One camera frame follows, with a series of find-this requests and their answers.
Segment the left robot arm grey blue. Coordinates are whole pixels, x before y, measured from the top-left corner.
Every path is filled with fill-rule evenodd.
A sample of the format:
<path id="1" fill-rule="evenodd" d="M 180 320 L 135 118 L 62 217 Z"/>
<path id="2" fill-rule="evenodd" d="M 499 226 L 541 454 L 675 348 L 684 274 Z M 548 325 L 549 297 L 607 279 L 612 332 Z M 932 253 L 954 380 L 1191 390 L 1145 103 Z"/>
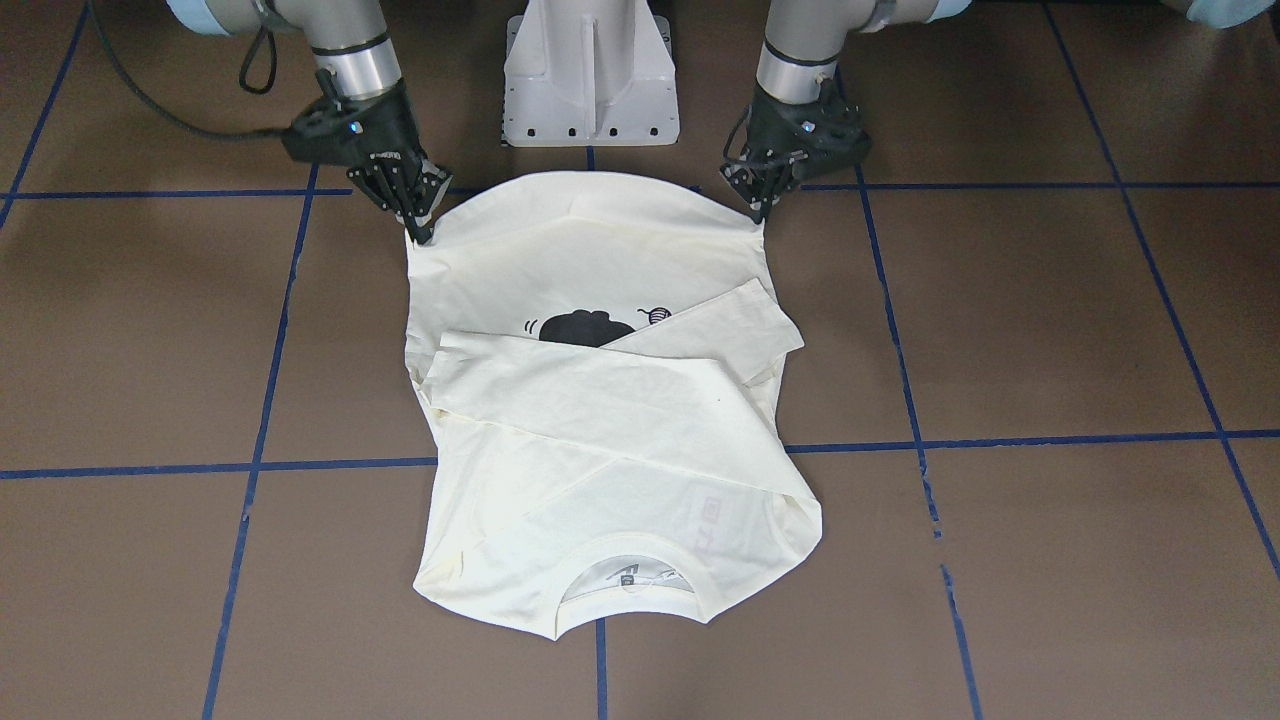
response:
<path id="1" fill-rule="evenodd" d="M 837 170 L 861 169 L 872 147 L 858 105 L 844 94 L 838 55 L 849 35 L 891 26 L 931 24 L 974 3 L 1052 6 L 1166 6 L 1190 23 L 1226 29 L 1270 17 L 1277 42 L 1277 1 L 771 1 L 751 101 L 730 131 L 719 176 L 760 225 L 791 190 L 1277 190 L 1275 181 L 978 182 L 804 184 Z M 742 147 L 735 150 L 745 127 Z"/>

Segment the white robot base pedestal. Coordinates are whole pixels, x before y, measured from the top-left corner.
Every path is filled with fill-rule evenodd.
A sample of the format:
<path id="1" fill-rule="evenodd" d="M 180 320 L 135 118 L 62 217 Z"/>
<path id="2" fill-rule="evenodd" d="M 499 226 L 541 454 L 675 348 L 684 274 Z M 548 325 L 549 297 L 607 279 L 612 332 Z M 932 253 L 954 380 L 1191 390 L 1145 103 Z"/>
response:
<path id="1" fill-rule="evenodd" d="M 671 27 L 646 1 L 530 1 L 507 22 L 504 74 L 509 146 L 678 140 Z"/>

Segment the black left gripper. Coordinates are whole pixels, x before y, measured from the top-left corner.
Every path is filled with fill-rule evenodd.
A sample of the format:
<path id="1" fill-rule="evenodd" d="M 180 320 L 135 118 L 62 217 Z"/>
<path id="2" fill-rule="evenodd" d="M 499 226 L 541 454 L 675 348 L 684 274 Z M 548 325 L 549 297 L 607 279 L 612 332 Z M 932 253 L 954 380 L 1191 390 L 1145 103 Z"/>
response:
<path id="1" fill-rule="evenodd" d="M 858 109 L 835 78 L 823 78 L 817 100 L 787 104 L 763 87 L 754 90 L 748 114 L 745 163 L 727 161 L 721 176 L 764 223 L 795 184 L 851 168 L 870 151 L 870 136 Z"/>

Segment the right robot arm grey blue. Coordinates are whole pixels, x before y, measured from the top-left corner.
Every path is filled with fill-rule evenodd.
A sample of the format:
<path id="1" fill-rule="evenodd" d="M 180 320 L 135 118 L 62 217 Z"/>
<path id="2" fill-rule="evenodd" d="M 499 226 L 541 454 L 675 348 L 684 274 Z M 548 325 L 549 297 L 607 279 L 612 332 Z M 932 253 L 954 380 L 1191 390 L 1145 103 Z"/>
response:
<path id="1" fill-rule="evenodd" d="M 320 99 L 282 132 L 296 161 L 342 167 L 408 240 L 433 240 L 433 213 L 452 174 L 420 143 L 419 127 L 387 20 L 378 1 L 172 1 L 200 35 L 301 32 L 316 61 Z"/>

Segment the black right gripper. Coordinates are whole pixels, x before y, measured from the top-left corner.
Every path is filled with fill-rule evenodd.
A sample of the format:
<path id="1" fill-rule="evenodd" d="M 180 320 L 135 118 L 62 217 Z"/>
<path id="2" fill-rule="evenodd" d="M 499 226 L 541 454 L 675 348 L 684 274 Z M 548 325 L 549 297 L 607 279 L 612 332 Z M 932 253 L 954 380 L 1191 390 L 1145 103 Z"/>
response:
<path id="1" fill-rule="evenodd" d="M 319 78 L 321 97 L 307 105 L 282 136 L 296 161 L 344 167 L 351 183 L 384 211 L 393 213 L 417 246 L 433 242 L 433 214 L 453 172 L 425 160 L 406 82 L 376 97 L 338 92 L 334 78 Z M 396 160 L 402 165 L 372 165 Z"/>

